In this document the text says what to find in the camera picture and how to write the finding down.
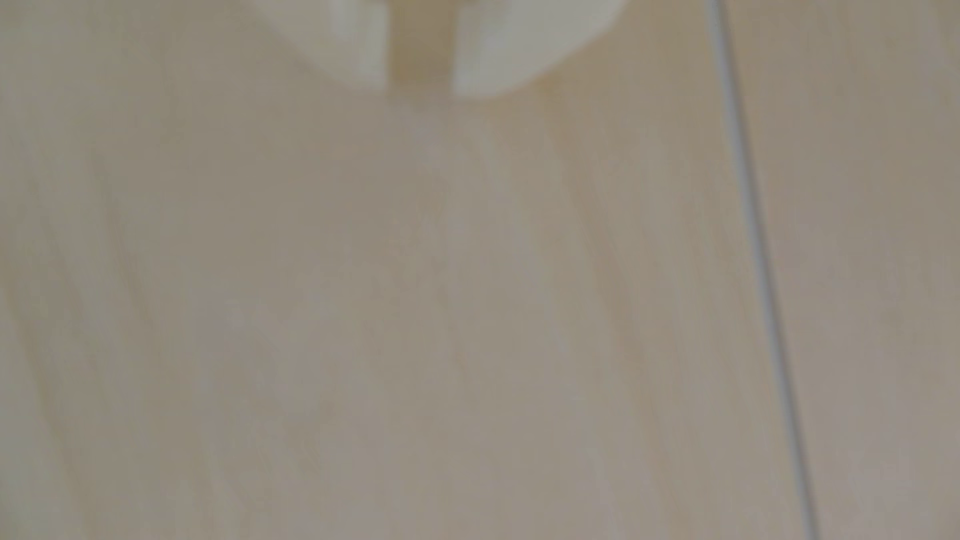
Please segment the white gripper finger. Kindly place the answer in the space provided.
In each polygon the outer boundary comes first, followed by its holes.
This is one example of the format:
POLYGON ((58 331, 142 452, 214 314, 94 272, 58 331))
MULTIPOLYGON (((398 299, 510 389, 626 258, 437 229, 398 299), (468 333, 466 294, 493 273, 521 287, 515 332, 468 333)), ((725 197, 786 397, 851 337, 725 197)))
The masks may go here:
POLYGON ((533 82, 618 21, 627 1, 466 1, 457 15, 454 96, 489 99, 533 82))
POLYGON ((391 9, 385 1, 252 1, 314 68, 365 92, 389 86, 391 9))

